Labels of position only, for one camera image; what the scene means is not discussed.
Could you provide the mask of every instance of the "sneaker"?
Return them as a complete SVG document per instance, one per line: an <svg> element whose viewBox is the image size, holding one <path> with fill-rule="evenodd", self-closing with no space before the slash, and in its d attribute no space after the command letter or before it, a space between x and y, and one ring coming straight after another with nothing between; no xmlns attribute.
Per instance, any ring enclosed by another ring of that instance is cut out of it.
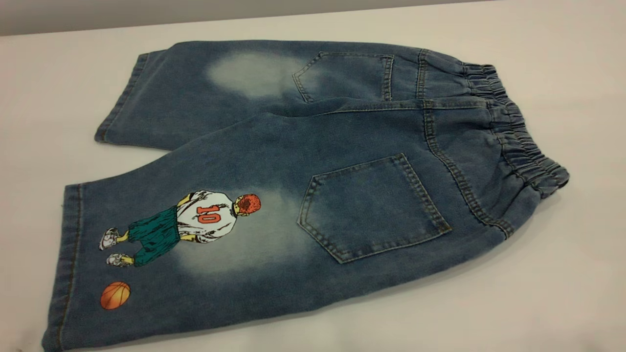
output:
<svg viewBox="0 0 626 352"><path fill-rule="evenodd" d="M117 244L117 238L120 236L120 232L115 227L108 229L102 239L100 240L100 250L103 251L107 248L111 248Z"/></svg>
<svg viewBox="0 0 626 352"><path fill-rule="evenodd" d="M122 253L113 253L109 256L109 258L106 258L106 263L112 266L119 266L119 267L129 266L130 263L121 260L122 257L126 257L126 256Z"/></svg>

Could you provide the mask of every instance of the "green shorts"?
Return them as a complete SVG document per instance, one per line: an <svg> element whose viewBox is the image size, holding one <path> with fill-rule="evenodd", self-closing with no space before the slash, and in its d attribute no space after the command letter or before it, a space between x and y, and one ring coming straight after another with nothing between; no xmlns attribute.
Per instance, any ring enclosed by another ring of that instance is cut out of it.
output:
<svg viewBox="0 0 626 352"><path fill-rule="evenodd" d="M135 266L143 266L169 252L180 241L176 207L128 226L128 242L140 241L143 248L135 253Z"/></svg>

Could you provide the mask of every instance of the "elastic waistband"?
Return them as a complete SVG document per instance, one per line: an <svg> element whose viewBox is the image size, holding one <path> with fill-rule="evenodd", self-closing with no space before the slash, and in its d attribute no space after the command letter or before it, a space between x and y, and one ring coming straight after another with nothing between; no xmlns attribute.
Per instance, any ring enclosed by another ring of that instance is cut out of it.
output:
<svg viewBox="0 0 626 352"><path fill-rule="evenodd" d="M505 112L494 114L493 131L500 139L503 156L528 185L547 198L567 184L570 175L564 167L546 157L531 138L518 106L506 95L496 68L463 63L463 75L471 94L495 101Z"/></svg>

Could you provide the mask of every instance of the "gray wall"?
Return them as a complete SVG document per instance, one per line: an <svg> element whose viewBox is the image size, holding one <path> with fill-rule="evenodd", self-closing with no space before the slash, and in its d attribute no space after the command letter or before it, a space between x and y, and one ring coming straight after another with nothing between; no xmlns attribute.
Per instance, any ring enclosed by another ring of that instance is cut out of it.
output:
<svg viewBox="0 0 626 352"><path fill-rule="evenodd" d="M477 0L0 0L0 35L469 1Z"/></svg>

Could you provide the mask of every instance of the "printed graphic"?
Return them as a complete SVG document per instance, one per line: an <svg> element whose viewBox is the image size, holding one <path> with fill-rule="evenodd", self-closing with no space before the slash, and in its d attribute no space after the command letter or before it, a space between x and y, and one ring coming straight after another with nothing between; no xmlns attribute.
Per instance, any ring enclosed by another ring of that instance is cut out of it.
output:
<svg viewBox="0 0 626 352"><path fill-rule="evenodd" d="M261 208L254 194L245 194L235 202L223 193L199 190L188 194L178 205L136 221L123 236L118 229L108 229L100 240L100 250L122 242L140 241L142 248L134 256L114 253L106 263L112 266L144 266L164 255L181 240L206 244L228 234L240 216Z"/></svg>
<svg viewBox="0 0 626 352"><path fill-rule="evenodd" d="M104 309L116 309L126 302L130 296L130 286L121 281L116 281L105 288L100 297L100 305Z"/></svg>

